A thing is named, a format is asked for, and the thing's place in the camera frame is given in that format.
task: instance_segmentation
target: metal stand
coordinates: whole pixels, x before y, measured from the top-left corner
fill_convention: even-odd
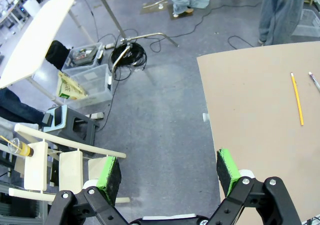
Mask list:
[[[143,8],[143,9],[151,8],[151,7],[155,6],[155,5],[162,4],[163,2],[166,2],[166,1],[168,1],[168,0],[156,1],[155,3],[152,3],[152,4],[150,4],[150,5],[143,6],[142,8]]]
[[[120,61],[120,59],[130,50],[131,47],[132,47],[132,46],[131,46],[131,44],[129,43],[129,44],[126,46],[126,48],[123,50],[123,52],[120,54],[120,56],[115,60],[115,62],[114,62],[113,65],[112,65],[112,70],[111,70],[112,74],[115,73],[116,66],[117,66],[118,62]]]
[[[162,32],[156,32],[156,33],[150,33],[150,34],[146,34],[146,35],[141,35],[141,36],[136,36],[136,37],[127,37],[125,34],[125,31],[122,29],[122,27],[120,26],[120,23],[118,22],[117,18],[115,17],[114,13],[112,12],[111,8],[109,7],[107,0],[101,0],[102,4],[104,5],[105,9],[108,11],[108,13],[110,14],[114,24],[116,25],[116,27],[118,28],[120,35],[122,36],[122,40],[124,43],[127,43],[131,40],[136,40],[136,39],[141,39],[141,38],[147,38],[147,37],[152,37],[152,36],[163,36],[164,38],[168,39],[173,45],[175,45],[176,47],[179,47],[179,45],[173,41],[170,37],[168,37],[167,35],[165,35]]]

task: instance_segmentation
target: pencil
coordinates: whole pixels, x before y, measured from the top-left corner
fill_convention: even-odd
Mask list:
[[[317,79],[316,79],[315,76],[312,74],[312,72],[309,72],[309,76],[310,76],[310,78],[313,80],[316,88],[320,91],[320,84],[318,83]]]
[[[18,147],[17,145],[13,144],[11,141],[9,141],[8,139],[6,139],[4,136],[0,136],[0,138],[2,138],[3,140],[5,140],[7,143],[13,145],[14,147],[16,147],[17,149],[20,149],[22,151],[22,149],[20,147]]]
[[[303,125],[304,125],[304,118],[303,118],[303,116],[302,116],[302,110],[301,110],[301,105],[300,105],[300,99],[299,99],[298,89],[297,89],[296,80],[295,80],[295,77],[294,77],[294,74],[293,74],[293,73],[291,73],[291,78],[292,78],[292,83],[293,83],[293,87],[294,87],[296,102],[297,102],[297,104],[298,104],[300,122],[301,122],[301,126],[303,126]]]

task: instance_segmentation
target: plastic storage bin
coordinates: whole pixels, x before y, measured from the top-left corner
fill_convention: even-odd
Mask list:
[[[84,58],[83,60],[87,59],[89,63],[83,64],[83,65],[76,65],[75,61],[72,59],[72,56],[74,54],[79,54],[81,50],[85,49],[91,49],[92,47],[96,47],[96,53],[94,54],[94,58],[92,59],[90,57],[90,54],[87,54],[88,56]],[[65,63],[61,69],[61,71],[65,74],[68,74],[70,77],[79,73],[82,73],[84,71],[87,71],[89,69],[92,69],[98,65],[100,65],[100,62],[102,60],[104,53],[104,49],[102,47],[102,42],[98,42],[96,44],[86,45],[74,48],[70,51],[67,59],[65,60]]]
[[[320,37],[320,19],[310,9],[303,9],[300,22],[294,30],[294,36]]]
[[[88,94],[82,99],[65,99],[64,103],[73,109],[102,103],[113,97],[112,75],[107,64],[78,73],[71,78],[77,81]]]

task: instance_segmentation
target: chair leg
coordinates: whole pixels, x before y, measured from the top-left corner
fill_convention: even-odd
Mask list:
[[[40,200],[40,201],[47,201],[53,202],[55,200],[55,194],[49,193],[40,193],[34,191],[25,191],[16,188],[9,188],[9,195],[12,197],[18,197],[23,199],[32,199],[32,200]]]
[[[115,199],[116,204],[123,204],[123,203],[130,203],[130,198],[129,197],[117,197]]]

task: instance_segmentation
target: yellow pencil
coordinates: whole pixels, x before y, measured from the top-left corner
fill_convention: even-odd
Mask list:
[[[294,87],[296,102],[297,102],[297,104],[298,104],[299,115],[300,115],[300,122],[301,122],[301,126],[303,126],[303,125],[304,125],[304,117],[302,116],[302,110],[301,110],[301,105],[300,105],[300,99],[299,99],[298,89],[297,89],[296,80],[295,80],[295,77],[294,77],[294,74],[293,74],[293,73],[291,73],[291,78],[292,78],[292,83],[293,83],[293,87]]]

